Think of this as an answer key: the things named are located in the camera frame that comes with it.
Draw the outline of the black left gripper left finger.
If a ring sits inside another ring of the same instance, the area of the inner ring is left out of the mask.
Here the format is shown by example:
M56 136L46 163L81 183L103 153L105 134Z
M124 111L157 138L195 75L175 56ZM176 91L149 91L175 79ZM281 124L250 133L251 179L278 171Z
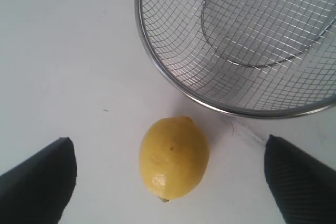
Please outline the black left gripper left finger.
M73 142L61 137L1 175L1 223L58 223L76 178Z

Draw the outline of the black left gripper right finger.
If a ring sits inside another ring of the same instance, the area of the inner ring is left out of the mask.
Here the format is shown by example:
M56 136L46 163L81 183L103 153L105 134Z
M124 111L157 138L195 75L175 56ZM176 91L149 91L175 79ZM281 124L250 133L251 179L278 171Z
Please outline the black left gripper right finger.
M335 170L270 135L264 175L286 223L335 223Z

